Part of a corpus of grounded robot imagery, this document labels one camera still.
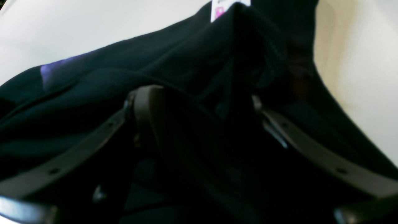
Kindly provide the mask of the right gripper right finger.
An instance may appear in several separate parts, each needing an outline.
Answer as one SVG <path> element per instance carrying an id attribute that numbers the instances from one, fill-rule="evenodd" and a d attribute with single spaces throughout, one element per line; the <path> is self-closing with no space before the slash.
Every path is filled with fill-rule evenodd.
<path id="1" fill-rule="evenodd" d="M 372 197 L 335 208 L 333 216 L 338 224 L 397 223 L 397 180 L 361 167 L 327 149 L 289 119 L 263 106 L 259 96 L 253 95 L 252 101 L 263 129 L 284 148 L 294 148 L 324 172 Z"/>

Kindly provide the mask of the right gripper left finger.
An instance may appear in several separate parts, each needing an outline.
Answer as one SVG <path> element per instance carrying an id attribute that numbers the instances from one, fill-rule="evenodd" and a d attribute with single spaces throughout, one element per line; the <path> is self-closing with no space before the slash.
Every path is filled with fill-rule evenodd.
<path id="1" fill-rule="evenodd" d="M 20 175 L 1 181 L 1 218 L 15 224 L 55 224 L 59 208 L 28 202 L 25 199 L 78 169 L 95 156 L 131 118 L 148 115 L 159 85 L 143 86 L 131 91 L 124 107 L 112 115 L 86 139 L 55 158 Z"/>

